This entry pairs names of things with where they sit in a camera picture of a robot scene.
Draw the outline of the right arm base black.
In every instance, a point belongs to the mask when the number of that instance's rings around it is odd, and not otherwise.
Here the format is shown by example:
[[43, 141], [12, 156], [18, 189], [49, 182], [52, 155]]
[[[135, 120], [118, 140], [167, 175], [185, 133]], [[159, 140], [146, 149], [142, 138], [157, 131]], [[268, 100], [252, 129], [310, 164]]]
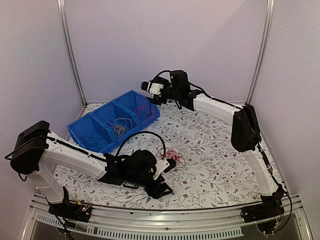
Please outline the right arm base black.
[[261, 195], [262, 203], [243, 207], [240, 216], [245, 223], [273, 218], [273, 220], [258, 223], [257, 229], [264, 235], [274, 234], [283, 222], [285, 213], [282, 204], [283, 196], [284, 193], [281, 191], [280, 193], [275, 192], [270, 196]]

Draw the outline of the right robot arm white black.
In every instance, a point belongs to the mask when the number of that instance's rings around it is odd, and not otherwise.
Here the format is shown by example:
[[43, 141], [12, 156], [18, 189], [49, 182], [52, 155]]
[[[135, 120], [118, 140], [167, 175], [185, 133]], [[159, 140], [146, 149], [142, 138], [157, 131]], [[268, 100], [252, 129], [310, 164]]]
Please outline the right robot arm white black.
[[156, 105], [175, 101], [179, 108], [200, 111], [231, 125], [231, 145], [242, 153], [251, 166], [261, 192], [262, 204], [258, 213], [269, 218], [278, 210], [278, 203], [285, 195], [283, 187], [273, 175], [272, 165], [261, 147], [262, 137], [254, 107], [250, 104], [237, 106], [215, 98], [191, 82], [183, 70], [170, 70], [169, 79], [157, 74], [152, 80], [143, 82], [140, 88], [152, 95], [149, 99]]

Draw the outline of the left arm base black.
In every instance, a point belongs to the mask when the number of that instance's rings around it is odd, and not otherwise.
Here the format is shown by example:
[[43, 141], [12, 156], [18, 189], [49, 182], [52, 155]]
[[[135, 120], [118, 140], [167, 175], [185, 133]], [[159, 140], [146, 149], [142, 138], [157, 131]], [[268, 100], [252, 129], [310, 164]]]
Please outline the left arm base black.
[[78, 202], [71, 202], [69, 199], [68, 190], [64, 186], [62, 187], [62, 189], [62, 202], [48, 202], [48, 212], [58, 217], [62, 217], [64, 219], [88, 223], [91, 217], [93, 204], [91, 202], [85, 202], [84, 200], [80, 200]]

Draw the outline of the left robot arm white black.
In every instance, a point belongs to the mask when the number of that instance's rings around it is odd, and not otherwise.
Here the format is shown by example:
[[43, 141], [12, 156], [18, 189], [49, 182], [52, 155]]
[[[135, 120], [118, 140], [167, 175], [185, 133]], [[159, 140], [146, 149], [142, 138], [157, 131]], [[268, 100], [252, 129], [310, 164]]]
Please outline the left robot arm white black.
[[162, 157], [158, 160], [146, 149], [136, 150], [130, 155], [90, 151], [59, 137], [50, 130], [50, 124], [45, 120], [22, 131], [14, 150], [4, 158], [15, 172], [30, 178], [63, 217], [70, 217], [74, 213], [74, 205], [68, 201], [69, 194], [57, 183], [44, 165], [45, 162], [74, 169], [105, 184], [135, 184], [143, 187], [153, 199], [173, 192], [162, 177], [162, 173], [176, 166], [172, 158]]

